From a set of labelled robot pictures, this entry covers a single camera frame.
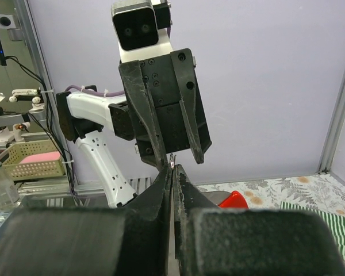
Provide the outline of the silver keys bunch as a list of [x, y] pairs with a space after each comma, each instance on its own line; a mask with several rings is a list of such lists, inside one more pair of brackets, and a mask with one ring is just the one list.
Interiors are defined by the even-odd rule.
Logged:
[[176, 155], [171, 153], [169, 156], [170, 167], [173, 169], [175, 167]]

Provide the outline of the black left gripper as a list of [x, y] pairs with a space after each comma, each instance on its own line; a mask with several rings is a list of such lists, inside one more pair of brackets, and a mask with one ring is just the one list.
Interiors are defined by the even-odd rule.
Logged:
[[203, 164], [210, 134], [191, 50], [121, 63], [118, 69], [126, 102], [111, 109], [129, 117], [113, 119], [116, 136], [136, 140], [141, 161], [159, 170], [167, 154], [187, 149]]

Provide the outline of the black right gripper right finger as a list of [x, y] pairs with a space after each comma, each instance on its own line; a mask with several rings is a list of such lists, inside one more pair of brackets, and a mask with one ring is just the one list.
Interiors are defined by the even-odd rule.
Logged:
[[180, 164], [172, 190], [181, 275], [345, 275], [331, 231], [313, 212], [221, 208]]

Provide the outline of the green white striped cloth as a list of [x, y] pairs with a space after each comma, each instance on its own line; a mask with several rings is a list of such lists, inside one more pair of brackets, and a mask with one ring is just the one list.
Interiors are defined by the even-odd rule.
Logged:
[[345, 216], [324, 212], [318, 209], [302, 207], [285, 201], [281, 202], [280, 208], [288, 210], [305, 210], [319, 215], [330, 229], [332, 236], [338, 245], [338, 249], [345, 261]]

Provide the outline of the beige perforated basket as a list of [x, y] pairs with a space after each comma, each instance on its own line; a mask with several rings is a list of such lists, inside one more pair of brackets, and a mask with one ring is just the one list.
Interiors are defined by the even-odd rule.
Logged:
[[15, 143], [0, 154], [3, 168], [14, 181], [62, 177], [65, 169], [52, 140]]

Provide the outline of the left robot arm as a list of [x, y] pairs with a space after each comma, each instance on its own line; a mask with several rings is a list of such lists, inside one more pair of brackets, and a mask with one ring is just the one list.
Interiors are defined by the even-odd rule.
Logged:
[[65, 138], [87, 156], [99, 175], [108, 205], [131, 202], [135, 189], [123, 177], [101, 133], [108, 128], [135, 140], [142, 162], [161, 170], [168, 154], [191, 150], [201, 164], [212, 145], [190, 49], [121, 63], [124, 94], [114, 97], [82, 91], [57, 94]]

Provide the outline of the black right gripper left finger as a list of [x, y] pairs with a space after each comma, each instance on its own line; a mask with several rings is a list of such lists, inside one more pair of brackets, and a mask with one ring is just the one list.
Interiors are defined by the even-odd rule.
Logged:
[[166, 275], [172, 169], [119, 208], [18, 208], [0, 230], [0, 275]]

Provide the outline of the clear plastic bottle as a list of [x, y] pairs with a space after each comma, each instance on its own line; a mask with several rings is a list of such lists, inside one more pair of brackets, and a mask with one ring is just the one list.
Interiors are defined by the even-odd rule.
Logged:
[[9, 173], [0, 162], [0, 209], [11, 210], [20, 205], [20, 195]]

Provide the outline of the pink sponge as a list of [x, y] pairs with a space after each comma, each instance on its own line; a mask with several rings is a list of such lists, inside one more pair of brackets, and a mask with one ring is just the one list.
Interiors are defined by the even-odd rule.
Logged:
[[52, 162], [52, 161], [57, 161], [58, 159], [60, 159], [60, 153], [58, 151], [52, 151], [52, 152], [29, 155], [23, 158], [23, 160], [20, 161], [20, 164]]

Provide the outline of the red handled carabiner keyring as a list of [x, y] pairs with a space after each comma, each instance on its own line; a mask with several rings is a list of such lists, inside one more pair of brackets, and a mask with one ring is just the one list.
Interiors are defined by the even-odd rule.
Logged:
[[204, 196], [221, 208], [249, 209], [244, 196], [238, 191], [209, 191]]

